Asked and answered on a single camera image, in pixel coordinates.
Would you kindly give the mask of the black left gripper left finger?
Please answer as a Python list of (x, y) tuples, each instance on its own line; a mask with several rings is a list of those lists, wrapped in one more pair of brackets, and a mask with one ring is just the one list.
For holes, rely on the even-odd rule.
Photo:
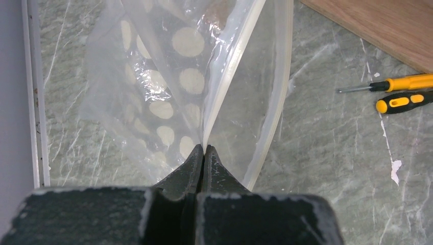
[(20, 205), (1, 244), (194, 244), (203, 161), (197, 145), (152, 187), (36, 189)]

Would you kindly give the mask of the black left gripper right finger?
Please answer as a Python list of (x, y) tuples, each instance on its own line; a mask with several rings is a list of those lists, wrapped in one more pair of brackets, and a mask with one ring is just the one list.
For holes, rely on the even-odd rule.
[(343, 244), (330, 204), (312, 194), (252, 193), (228, 172), (213, 146), (197, 195), (197, 244)]

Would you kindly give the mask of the clear dotted zip bag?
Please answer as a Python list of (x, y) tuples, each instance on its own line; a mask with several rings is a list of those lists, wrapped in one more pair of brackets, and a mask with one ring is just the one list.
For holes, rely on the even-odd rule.
[(86, 45), (83, 118), (155, 184), (195, 145), (252, 189), (289, 87), (293, 1), (108, 1)]

